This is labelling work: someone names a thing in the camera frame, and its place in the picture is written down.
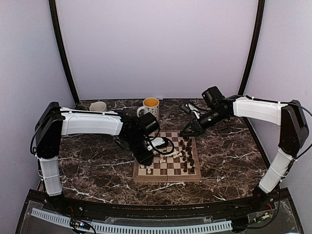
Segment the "wall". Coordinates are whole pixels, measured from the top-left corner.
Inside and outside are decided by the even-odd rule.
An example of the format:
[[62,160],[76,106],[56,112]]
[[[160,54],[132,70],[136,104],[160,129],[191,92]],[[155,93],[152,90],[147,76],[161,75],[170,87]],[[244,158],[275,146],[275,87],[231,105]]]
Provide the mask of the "wall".
[[[246,94],[265,99],[297,99],[312,110],[312,2],[267,1],[259,44]],[[312,129],[311,117],[306,118]],[[270,160],[279,142],[279,128],[252,121]],[[311,143],[308,138],[306,146]],[[305,233],[312,233],[312,151],[302,156],[283,182],[289,187]]]
[[51,101],[74,107],[48,1],[0,1],[0,230],[15,233],[39,182],[29,153],[34,126]]
[[237,93],[257,0],[58,1],[80,99]]

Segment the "mug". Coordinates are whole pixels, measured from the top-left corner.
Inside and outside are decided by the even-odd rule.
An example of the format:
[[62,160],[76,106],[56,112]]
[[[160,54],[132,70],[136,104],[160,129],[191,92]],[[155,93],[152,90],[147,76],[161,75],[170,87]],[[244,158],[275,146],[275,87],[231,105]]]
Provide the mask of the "mug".
[[107,110],[107,105],[103,101],[97,101],[91,103],[89,110],[94,112],[105,112]]
[[150,112],[153,116],[156,117],[157,121],[159,120],[159,100],[154,97],[149,97],[143,101],[143,106],[139,107],[136,111],[136,115],[140,117],[140,111],[143,111],[144,114]]

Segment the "dark marble surface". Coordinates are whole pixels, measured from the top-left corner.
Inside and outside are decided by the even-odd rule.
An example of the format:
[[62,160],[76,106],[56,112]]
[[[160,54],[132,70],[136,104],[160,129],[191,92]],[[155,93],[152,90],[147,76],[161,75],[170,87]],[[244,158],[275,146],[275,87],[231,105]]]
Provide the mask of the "dark marble surface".
[[[186,99],[160,101],[160,126],[181,130],[192,119],[179,110]],[[108,110],[135,115],[142,100],[108,100]],[[92,101],[77,109],[87,110]],[[205,108],[203,100],[197,101]],[[266,166],[243,119],[232,118],[196,138],[200,182],[133,182],[134,157],[106,135],[63,137],[59,168],[64,194],[82,200],[132,205],[178,205],[231,200],[252,195]]]

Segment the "black pole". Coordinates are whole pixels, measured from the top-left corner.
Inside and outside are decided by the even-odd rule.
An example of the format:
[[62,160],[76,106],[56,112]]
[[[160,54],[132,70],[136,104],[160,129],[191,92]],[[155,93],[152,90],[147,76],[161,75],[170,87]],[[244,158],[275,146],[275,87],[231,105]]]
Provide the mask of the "black pole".
[[72,74],[71,74],[70,69],[69,69],[69,64],[68,64],[67,56],[65,53],[65,47],[64,47],[60,27],[59,27],[59,18],[58,18],[56,2],[55,2],[55,0],[49,0],[49,4],[50,4],[51,18],[52,18],[55,38],[56,38],[57,44],[58,44],[58,51],[59,51],[60,59],[62,60],[64,72],[65,72],[66,79],[67,79],[70,91],[72,93],[74,102],[77,105],[80,102],[80,100],[78,97],[78,93],[77,93],[77,90],[76,90],[76,87],[74,84]]
[[252,43],[250,45],[247,63],[246,63],[244,75],[242,78],[242,82],[241,82],[240,87],[239,87],[238,95],[244,95],[244,92],[245,92],[245,89],[247,86],[247,82],[248,82],[248,78],[249,78],[249,74],[250,74],[250,71],[252,69],[252,65],[253,65],[253,61],[254,61],[254,55],[255,55],[256,48],[257,48],[259,34],[260,34],[260,28],[261,28],[261,23],[262,23],[262,17],[263,17],[263,12],[264,12],[264,3],[265,3],[265,0],[259,0],[259,2],[258,2],[257,15],[255,18],[254,29],[253,29],[253,39],[252,39]]

